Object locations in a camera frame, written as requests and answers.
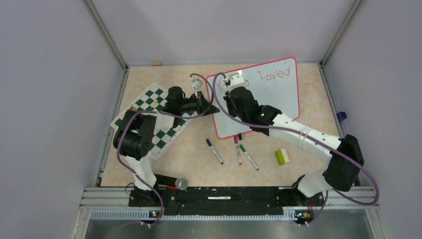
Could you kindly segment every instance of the green and white checkerboard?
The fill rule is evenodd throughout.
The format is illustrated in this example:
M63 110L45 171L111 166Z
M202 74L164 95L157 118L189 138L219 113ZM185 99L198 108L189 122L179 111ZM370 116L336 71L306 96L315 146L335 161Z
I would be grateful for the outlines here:
M124 114L129 109L134 111L152 111L155 109L162 111L167 102L165 100L167 97L167 92L168 89L156 83L151 84L111 122L111 127L118 129ZM189 112L183 114L183 116L195 116L196 114L196 112ZM179 136L180 132L182 132L182 130L189 124L190 121L190 119L182 119L176 128L160 129L154 132L152 146L148 155L154 159L158 159L177 138L177 136Z

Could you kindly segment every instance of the blue marker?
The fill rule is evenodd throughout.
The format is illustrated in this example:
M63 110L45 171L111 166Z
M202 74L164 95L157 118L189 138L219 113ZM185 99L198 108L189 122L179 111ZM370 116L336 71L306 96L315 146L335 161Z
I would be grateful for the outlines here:
M220 163L223 164L223 160L220 158L220 156L218 155L218 153L216 152L216 150L212 146L212 144L211 144L211 142L210 142L209 139L207 139L207 144L208 144L208 146L210 146L210 148L212 149L212 151L214 152L214 154L217 156L217 158L220 161Z

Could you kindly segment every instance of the gray floor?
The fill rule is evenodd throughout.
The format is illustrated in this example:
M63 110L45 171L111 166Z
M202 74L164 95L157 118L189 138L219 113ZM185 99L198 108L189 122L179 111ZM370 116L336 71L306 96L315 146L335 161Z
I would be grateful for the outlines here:
M162 221L150 230L128 221L92 220L86 239L372 239L364 210L325 210L311 227L271 221Z

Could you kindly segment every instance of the table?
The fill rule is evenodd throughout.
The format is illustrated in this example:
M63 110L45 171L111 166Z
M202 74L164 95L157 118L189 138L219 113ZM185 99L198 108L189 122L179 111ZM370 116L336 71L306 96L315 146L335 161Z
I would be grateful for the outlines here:
M199 73L205 77L250 64L230 65L181 65L131 67L124 89L120 110L124 109L151 83L166 88L180 86L190 95L189 75ZM333 113L319 73L317 63L299 63L299 100L301 115L297 119L318 131L338 135ZM206 95L205 86L201 87ZM209 138L224 161L221 165L208 147ZM242 153L239 165L232 138L218 139L212 116L192 120L175 142L158 159L150 159L154 173L171 177L184 177L189 186L286 186L303 174L310 174L323 167L313 155L281 139L262 133L243 134L242 143L256 164L256 171ZM284 148L290 163L279 166L275 157L277 149ZM132 173L116 159L116 149L111 146L101 186L126 186L133 182Z

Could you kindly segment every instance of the white board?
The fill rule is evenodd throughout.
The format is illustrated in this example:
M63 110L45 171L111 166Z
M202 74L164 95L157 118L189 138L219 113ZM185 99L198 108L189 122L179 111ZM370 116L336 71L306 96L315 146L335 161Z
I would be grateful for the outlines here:
M281 60L271 61L258 65L253 65L241 69L225 72L226 75L239 73L245 79L245 86L250 90L259 105L270 105L292 119L297 119L300 115L298 75L296 70L296 59L289 57ZM207 81L212 84L214 75L207 77ZM208 98L211 92L207 86ZM228 87L223 82L223 76L218 76L215 83L215 91L218 100L227 110L223 99ZM215 131L218 138L227 138L238 133L251 131L247 126L234 122L223 112L212 115L214 118Z

